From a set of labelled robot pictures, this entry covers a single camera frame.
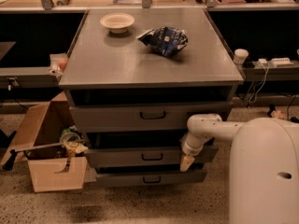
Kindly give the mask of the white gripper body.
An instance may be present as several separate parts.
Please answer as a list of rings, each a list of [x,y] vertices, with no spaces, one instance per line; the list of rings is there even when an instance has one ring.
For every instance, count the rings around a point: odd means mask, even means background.
[[[180,140],[180,146],[185,155],[197,156],[207,141],[207,136],[195,136],[192,133],[185,133]]]

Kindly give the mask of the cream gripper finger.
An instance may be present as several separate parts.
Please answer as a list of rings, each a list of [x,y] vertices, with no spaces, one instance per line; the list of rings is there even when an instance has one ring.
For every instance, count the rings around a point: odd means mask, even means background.
[[[182,155],[180,160],[180,171],[186,172],[194,162],[194,157],[190,155]]]

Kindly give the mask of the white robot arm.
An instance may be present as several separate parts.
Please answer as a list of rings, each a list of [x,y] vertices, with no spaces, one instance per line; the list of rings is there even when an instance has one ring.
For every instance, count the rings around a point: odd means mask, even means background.
[[[212,138],[232,141],[243,125],[244,122],[223,121],[216,113],[190,116],[187,120],[188,131],[180,139],[180,171],[186,172],[191,167],[206,142]]]

